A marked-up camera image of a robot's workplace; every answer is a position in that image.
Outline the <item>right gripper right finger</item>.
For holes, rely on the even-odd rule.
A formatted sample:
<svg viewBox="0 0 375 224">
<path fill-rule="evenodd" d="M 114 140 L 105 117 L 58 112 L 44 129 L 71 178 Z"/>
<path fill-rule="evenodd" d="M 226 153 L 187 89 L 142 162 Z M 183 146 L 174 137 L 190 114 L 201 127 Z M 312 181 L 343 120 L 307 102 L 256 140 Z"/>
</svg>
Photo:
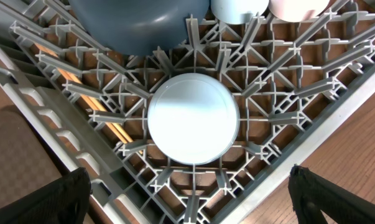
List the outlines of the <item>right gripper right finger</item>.
<svg viewBox="0 0 375 224">
<path fill-rule="evenodd" d="M 290 171 L 289 194 L 299 223 L 375 223 L 375 204 L 320 177 L 306 167 Z"/>
</svg>

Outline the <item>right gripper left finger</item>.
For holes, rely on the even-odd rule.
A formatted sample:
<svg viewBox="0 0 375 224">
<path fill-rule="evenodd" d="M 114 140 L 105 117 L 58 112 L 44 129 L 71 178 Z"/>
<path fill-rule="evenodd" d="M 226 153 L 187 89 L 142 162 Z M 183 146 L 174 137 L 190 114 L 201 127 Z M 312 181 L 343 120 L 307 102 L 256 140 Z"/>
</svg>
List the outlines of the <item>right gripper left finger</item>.
<svg viewBox="0 0 375 224">
<path fill-rule="evenodd" d="M 0 223 L 83 223 L 90 195 L 89 175 L 79 167 L 0 208 Z"/>
</svg>

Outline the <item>light blue bowl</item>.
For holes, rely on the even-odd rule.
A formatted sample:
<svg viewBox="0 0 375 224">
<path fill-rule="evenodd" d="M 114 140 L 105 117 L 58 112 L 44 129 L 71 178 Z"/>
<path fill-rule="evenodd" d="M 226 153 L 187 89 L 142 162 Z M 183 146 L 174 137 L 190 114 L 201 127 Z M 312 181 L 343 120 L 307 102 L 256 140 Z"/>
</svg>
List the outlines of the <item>light blue bowl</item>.
<svg viewBox="0 0 375 224">
<path fill-rule="evenodd" d="M 232 93 L 201 73 L 167 80 L 152 96 L 147 112 L 153 142 L 166 156 L 186 165 L 221 157 L 236 140 L 239 118 Z"/>
</svg>

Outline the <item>white pink cup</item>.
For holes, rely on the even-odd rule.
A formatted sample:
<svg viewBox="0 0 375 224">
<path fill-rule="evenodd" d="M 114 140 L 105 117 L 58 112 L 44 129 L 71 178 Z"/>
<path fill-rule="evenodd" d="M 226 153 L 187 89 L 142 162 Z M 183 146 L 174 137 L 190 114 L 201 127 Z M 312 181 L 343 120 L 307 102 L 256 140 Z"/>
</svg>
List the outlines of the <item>white pink cup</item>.
<svg viewBox="0 0 375 224">
<path fill-rule="evenodd" d="M 270 0 L 269 10 L 286 22 L 301 22 L 321 13 L 330 0 Z"/>
</svg>

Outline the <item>large blue plate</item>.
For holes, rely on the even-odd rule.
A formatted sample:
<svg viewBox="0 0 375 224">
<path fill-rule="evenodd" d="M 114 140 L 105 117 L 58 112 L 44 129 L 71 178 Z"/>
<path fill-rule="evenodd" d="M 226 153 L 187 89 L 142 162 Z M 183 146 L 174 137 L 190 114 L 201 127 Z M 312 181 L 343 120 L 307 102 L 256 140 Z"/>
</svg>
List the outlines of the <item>large blue plate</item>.
<svg viewBox="0 0 375 224">
<path fill-rule="evenodd" d="M 188 38 L 186 19 L 201 21 L 209 0 L 69 0 L 76 18 L 101 45 L 127 55 L 172 49 Z"/>
</svg>

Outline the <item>light blue cup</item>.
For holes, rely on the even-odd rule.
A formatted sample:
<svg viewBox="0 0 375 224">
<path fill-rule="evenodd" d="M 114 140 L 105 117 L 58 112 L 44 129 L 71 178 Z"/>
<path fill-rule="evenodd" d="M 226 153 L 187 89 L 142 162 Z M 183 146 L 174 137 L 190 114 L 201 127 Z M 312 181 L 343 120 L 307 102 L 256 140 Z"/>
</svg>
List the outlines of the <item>light blue cup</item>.
<svg viewBox="0 0 375 224">
<path fill-rule="evenodd" d="M 227 24 L 245 24 L 252 17 L 262 15 L 269 0 L 211 0 L 211 11 Z"/>
</svg>

